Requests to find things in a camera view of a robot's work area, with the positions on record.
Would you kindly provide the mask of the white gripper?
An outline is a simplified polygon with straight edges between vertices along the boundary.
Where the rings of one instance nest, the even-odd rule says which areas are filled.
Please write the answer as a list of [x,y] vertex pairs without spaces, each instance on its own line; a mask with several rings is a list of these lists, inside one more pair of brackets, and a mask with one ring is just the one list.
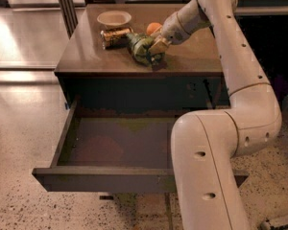
[[151,56],[165,53],[171,44],[182,44],[192,35],[193,16],[174,12],[163,23],[162,30],[155,30],[151,37],[155,38],[148,52]]

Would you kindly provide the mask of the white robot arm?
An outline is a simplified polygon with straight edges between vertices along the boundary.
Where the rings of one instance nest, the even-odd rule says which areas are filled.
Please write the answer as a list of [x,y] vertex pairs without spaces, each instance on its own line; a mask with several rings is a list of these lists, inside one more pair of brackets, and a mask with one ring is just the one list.
[[275,92],[233,12],[236,0],[192,0],[154,31],[150,53],[165,52],[209,22],[230,107],[188,112],[175,122],[171,152],[184,230],[251,230],[230,164],[278,135]]

